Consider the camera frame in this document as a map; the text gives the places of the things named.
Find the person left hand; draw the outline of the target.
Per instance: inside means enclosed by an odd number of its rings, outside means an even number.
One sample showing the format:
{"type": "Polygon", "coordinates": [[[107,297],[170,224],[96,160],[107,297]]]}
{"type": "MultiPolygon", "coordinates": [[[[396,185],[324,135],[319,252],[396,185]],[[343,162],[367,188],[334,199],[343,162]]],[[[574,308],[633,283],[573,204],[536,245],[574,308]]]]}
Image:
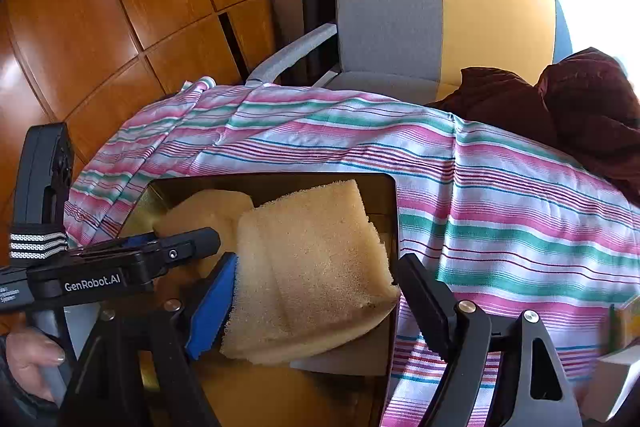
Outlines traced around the person left hand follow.
{"type": "Polygon", "coordinates": [[[26,326],[18,326],[6,338],[6,361],[14,381],[27,393],[53,402],[50,386],[41,367],[59,367],[65,361],[63,349],[49,337],[26,326]]]}

